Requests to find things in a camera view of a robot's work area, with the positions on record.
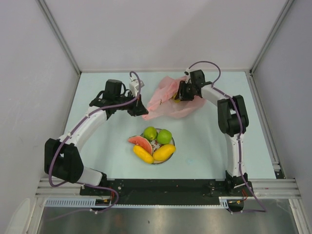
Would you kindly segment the yellow fake starfruit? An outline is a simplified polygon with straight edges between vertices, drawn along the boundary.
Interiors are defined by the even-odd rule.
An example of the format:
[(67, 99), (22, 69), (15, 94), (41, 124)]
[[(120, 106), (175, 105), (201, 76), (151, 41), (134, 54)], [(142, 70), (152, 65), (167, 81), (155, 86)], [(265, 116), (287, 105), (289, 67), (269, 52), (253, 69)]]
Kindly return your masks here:
[(176, 98), (176, 95), (174, 95), (174, 96), (172, 97), (172, 99), (173, 99), (173, 101), (174, 101), (175, 103), (181, 102), (180, 99)]

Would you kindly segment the pink plastic bag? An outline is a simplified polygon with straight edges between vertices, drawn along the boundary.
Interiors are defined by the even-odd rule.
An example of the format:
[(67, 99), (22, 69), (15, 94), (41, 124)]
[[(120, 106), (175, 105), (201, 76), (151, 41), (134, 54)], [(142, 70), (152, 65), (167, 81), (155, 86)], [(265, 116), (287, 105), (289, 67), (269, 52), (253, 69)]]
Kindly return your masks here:
[(151, 120), (160, 116), (183, 118), (195, 110), (202, 108), (206, 100), (196, 96), (191, 101), (177, 101), (174, 96), (177, 94), (179, 83), (186, 80), (186, 76), (173, 79), (165, 76), (154, 91), (147, 105), (148, 114), (143, 115), (144, 120)]

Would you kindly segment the green fake pear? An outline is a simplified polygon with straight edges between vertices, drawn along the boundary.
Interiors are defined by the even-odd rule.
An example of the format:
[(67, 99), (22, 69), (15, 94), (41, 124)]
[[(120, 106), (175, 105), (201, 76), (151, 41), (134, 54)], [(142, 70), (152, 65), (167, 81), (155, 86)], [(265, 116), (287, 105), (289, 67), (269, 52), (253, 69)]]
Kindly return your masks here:
[(149, 126), (147, 127), (144, 132), (143, 132), (143, 136), (148, 140), (148, 141), (152, 141), (155, 140), (157, 138), (158, 132), (156, 130), (155, 127)]

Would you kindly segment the red watermelon slice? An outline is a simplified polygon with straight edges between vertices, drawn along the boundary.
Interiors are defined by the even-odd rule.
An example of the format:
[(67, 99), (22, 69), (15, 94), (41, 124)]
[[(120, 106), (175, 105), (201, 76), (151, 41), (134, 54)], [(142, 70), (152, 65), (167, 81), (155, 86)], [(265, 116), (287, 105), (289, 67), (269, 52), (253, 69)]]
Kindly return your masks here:
[(153, 154), (153, 147), (151, 143), (142, 136), (132, 136), (128, 138), (128, 142), (142, 147), (145, 151), (147, 151), (151, 155)]

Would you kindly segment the green fake guava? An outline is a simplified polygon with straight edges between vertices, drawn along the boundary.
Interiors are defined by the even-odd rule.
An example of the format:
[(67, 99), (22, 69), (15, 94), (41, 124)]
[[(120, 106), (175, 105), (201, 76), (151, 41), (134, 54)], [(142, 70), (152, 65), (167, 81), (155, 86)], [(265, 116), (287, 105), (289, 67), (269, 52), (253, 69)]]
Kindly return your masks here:
[(161, 145), (166, 145), (171, 142), (172, 133), (166, 129), (161, 129), (157, 135), (157, 142)]

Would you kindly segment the round printed plate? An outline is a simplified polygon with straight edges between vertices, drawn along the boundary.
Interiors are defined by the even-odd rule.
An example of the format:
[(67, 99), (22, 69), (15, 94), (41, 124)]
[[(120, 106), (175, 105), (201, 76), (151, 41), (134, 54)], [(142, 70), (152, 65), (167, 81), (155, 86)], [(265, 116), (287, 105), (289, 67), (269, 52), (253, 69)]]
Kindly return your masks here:
[[(163, 145), (159, 144), (159, 143), (157, 142), (156, 139), (155, 139), (155, 140), (152, 140), (152, 141), (149, 141), (149, 142), (151, 143), (151, 145), (152, 145), (152, 147), (153, 147), (153, 153), (154, 153), (157, 149), (159, 149), (161, 146), (163, 146)], [(172, 137), (171, 142), (170, 142), (169, 144), (172, 144), (172, 145), (175, 146), (175, 141), (174, 141), (173, 137)], [(161, 164), (161, 163), (166, 162), (167, 160), (164, 160), (164, 161), (156, 161), (156, 160), (154, 160), (154, 163), (153, 163), (153, 164)]]

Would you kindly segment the yellow fake banana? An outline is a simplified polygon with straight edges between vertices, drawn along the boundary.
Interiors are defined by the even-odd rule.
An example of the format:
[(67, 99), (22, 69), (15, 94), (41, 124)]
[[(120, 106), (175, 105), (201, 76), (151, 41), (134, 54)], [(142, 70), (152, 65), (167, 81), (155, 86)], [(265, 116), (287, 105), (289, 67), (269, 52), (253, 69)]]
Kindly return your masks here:
[(153, 164), (154, 158), (150, 153), (148, 153), (146, 150), (144, 150), (141, 146), (135, 145), (133, 147), (133, 151), (136, 154), (137, 157), (139, 157), (141, 160), (143, 160), (145, 163)]

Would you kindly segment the orange yellow fake mango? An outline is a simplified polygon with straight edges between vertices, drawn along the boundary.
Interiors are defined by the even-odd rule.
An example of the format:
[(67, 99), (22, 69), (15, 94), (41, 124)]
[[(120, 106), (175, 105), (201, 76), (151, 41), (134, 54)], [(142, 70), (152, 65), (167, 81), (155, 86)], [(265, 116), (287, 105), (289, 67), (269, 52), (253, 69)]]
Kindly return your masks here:
[(153, 153), (153, 158), (156, 161), (164, 161), (167, 160), (175, 151), (176, 147), (174, 145), (166, 144)]

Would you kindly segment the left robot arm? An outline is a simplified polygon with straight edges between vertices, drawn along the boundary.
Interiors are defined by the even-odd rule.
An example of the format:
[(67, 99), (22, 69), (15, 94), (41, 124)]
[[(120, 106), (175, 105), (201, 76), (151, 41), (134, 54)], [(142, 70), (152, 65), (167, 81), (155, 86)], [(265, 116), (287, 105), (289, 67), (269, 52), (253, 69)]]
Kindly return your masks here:
[(90, 102), (89, 108), (78, 124), (58, 139), (48, 139), (44, 146), (44, 171), (52, 178), (62, 179), (63, 183), (87, 185), (97, 195), (108, 189), (107, 175), (84, 166), (80, 151), (91, 135), (118, 110), (125, 110), (133, 117), (146, 115), (148, 110), (141, 100), (143, 81), (131, 79), (129, 88), (120, 80), (109, 79), (105, 89)]

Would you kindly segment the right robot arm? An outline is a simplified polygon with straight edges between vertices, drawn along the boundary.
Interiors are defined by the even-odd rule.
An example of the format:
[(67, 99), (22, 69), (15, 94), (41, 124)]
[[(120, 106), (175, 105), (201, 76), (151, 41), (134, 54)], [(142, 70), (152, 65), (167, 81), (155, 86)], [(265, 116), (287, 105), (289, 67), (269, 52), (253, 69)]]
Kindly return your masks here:
[(244, 166), (243, 138), (249, 118), (241, 95), (230, 96), (206, 81), (202, 70), (185, 71), (185, 81), (179, 83), (175, 100), (191, 101), (195, 97), (208, 100), (217, 107), (217, 121), (227, 143), (227, 169), (225, 191), (237, 195), (248, 186), (248, 174)]

